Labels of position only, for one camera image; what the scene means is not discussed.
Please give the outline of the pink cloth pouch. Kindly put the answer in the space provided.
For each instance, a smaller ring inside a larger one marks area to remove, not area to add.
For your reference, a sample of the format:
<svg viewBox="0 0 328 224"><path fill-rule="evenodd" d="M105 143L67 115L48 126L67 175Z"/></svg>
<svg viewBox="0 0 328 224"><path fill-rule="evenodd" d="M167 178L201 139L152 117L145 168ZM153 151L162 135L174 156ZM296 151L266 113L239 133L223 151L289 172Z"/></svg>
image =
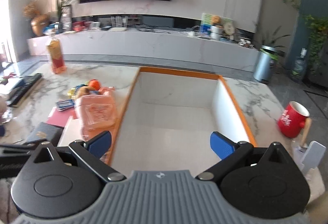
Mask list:
<svg viewBox="0 0 328 224"><path fill-rule="evenodd" d="M111 95L84 95L75 102L77 118L81 122L81 135L91 139L103 131L113 132L118 114Z"/></svg>

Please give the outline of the dark blue gift box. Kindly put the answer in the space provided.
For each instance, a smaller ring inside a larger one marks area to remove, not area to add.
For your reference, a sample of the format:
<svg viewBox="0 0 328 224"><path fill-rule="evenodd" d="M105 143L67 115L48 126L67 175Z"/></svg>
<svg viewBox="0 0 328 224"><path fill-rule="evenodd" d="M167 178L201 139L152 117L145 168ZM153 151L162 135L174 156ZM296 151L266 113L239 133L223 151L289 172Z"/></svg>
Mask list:
<svg viewBox="0 0 328 224"><path fill-rule="evenodd" d="M63 132L63 127L41 122L26 138L25 143L35 143L37 141L49 141L57 146Z"/></svg>

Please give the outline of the pink notebook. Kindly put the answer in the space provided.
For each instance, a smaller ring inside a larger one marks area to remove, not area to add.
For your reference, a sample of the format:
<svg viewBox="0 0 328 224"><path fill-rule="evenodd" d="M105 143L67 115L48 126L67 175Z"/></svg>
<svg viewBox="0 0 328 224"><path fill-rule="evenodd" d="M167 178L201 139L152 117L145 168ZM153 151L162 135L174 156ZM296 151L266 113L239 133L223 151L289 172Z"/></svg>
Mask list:
<svg viewBox="0 0 328 224"><path fill-rule="evenodd" d="M48 115L47 124L58 126L64 128L66 126L69 118L76 118L76 113L74 108L70 108L67 110L59 111L55 106L52 108L51 112Z"/></svg>

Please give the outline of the brown plush bear toy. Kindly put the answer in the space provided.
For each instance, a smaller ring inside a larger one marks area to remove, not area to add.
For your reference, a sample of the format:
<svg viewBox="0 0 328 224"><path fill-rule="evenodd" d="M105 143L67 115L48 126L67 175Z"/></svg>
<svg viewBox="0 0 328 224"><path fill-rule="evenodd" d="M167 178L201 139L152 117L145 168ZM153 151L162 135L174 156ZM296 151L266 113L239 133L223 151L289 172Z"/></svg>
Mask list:
<svg viewBox="0 0 328 224"><path fill-rule="evenodd" d="M74 100L77 100L78 98L85 96L85 95L91 95L95 91L95 88L91 86L81 86L78 89L76 89Z"/></svg>

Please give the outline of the orange white storage box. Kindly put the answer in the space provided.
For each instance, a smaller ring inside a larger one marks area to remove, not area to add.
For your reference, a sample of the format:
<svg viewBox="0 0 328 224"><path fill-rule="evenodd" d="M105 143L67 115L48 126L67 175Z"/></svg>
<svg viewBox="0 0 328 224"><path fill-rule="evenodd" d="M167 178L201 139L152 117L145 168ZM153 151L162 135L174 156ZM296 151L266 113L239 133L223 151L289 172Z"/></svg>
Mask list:
<svg viewBox="0 0 328 224"><path fill-rule="evenodd" d="M219 161L210 148L214 131L256 143L221 75L142 67L124 101L108 164L126 176L172 170L197 175Z"/></svg>

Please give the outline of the orange crochet ball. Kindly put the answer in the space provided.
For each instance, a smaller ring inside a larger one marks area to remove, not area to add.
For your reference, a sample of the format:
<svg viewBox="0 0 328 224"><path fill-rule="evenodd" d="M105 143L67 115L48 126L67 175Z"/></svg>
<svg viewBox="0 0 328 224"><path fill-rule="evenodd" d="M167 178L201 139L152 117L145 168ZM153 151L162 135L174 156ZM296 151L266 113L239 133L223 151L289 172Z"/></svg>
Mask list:
<svg viewBox="0 0 328 224"><path fill-rule="evenodd" d="M89 86L90 88L93 88L94 90L97 90L97 91L101 88L101 84L100 84L100 82L99 82L98 80L96 80L96 79L92 79L92 80L90 80L90 81L88 82L88 86Z"/></svg>

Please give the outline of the red ceramic mug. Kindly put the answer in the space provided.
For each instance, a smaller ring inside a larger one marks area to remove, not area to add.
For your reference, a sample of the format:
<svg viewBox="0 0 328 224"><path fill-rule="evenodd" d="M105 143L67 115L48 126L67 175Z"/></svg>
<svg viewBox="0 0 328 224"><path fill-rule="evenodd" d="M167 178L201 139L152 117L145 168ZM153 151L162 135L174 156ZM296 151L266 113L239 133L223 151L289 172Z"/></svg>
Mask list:
<svg viewBox="0 0 328 224"><path fill-rule="evenodd" d="M308 109L296 101L291 101L278 119L277 127L285 137L296 138L301 131L308 133L311 121Z"/></svg>

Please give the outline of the black remote control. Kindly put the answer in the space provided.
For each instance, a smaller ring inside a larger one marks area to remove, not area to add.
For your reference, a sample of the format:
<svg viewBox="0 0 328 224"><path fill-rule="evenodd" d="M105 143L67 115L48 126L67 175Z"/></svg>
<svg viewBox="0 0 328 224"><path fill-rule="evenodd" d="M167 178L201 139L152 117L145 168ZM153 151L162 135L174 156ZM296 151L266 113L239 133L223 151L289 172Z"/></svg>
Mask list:
<svg viewBox="0 0 328 224"><path fill-rule="evenodd" d="M33 75L26 75L23 77L24 84L18 88L18 91L7 101L9 107L19 107L30 92L40 83L43 79L42 73Z"/></svg>

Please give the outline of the iced tea bottle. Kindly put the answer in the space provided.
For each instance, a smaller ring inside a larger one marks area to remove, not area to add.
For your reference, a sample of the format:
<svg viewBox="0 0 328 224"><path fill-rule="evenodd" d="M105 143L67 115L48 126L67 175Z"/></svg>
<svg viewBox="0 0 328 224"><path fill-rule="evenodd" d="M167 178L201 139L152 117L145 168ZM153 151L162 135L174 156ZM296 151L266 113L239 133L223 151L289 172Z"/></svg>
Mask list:
<svg viewBox="0 0 328 224"><path fill-rule="evenodd" d="M55 37L51 38L50 43L47 46L49 54L49 62L53 73L61 74L66 71L66 65L62 54L61 43Z"/></svg>

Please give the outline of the grey trash bin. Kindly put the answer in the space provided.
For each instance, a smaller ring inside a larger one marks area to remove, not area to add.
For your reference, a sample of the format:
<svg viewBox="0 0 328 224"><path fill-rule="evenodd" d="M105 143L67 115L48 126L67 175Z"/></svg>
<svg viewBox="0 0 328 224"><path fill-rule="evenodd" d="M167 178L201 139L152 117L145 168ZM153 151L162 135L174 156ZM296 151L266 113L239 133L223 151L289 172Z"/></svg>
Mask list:
<svg viewBox="0 0 328 224"><path fill-rule="evenodd" d="M277 61L278 54L275 48L263 45L260 49L253 78L258 82L268 83L271 80Z"/></svg>

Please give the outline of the marble tv cabinet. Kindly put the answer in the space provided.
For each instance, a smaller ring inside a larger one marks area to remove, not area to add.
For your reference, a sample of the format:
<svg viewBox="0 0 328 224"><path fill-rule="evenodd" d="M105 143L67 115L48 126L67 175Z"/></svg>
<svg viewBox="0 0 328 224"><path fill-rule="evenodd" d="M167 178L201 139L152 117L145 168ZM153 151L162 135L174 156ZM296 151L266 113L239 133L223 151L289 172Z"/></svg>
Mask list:
<svg viewBox="0 0 328 224"><path fill-rule="evenodd" d="M83 31L55 36L67 55L118 55L186 61L253 71L259 51L176 31Z"/></svg>

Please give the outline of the potted green plant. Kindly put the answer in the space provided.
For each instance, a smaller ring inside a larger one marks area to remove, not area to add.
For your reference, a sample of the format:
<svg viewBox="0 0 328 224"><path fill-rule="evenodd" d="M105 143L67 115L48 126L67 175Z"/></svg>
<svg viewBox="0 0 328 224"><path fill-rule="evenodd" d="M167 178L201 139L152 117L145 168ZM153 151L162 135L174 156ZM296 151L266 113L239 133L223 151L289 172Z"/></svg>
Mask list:
<svg viewBox="0 0 328 224"><path fill-rule="evenodd" d="M259 24L255 24L256 32L259 33L259 38L254 38L255 46L260 46L259 51L268 54L274 60L278 60L279 57L284 57L285 52L279 50L279 48L284 48L284 45L279 45L278 42L283 38L288 38L290 34L278 35L281 25L278 26L272 33L269 31L264 32Z"/></svg>

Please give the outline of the white wifi router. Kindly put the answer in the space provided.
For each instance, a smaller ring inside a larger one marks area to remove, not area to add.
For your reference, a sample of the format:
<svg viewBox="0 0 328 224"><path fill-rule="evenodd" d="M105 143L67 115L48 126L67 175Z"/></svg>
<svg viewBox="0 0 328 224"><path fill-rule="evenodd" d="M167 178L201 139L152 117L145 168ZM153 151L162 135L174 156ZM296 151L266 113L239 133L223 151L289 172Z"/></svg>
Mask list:
<svg viewBox="0 0 328 224"><path fill-rule="evenodd" d="M113 32L124 32L127 30L128 16L111 16L111 28Z"/></svg>

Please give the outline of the teddy bear on shelf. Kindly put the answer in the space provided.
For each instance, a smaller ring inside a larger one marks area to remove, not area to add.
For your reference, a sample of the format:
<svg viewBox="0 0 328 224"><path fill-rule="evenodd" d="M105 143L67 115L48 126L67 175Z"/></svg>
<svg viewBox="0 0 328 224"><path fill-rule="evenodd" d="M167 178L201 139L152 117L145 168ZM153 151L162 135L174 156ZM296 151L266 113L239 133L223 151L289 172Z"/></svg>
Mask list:
<svg viewBox="0 0 328 224"><path fill-rule="evenodd" d="M211 16L211 25L212 26L218 26L221 25L221 17L217 15Z"/></svg>

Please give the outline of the golden vase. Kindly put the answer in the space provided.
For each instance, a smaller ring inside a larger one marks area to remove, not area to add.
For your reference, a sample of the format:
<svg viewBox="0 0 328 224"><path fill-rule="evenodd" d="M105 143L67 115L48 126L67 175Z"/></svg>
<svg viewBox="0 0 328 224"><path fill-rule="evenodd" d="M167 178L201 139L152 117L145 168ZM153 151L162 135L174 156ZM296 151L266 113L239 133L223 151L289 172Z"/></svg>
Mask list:
<svg viewBox="0 0 328 224"><path fill-rule="evenodd" d="M49 15L41 14L31 20L31 27L34 34L38 37L43 35L43 30L49 25Z"/></svg>

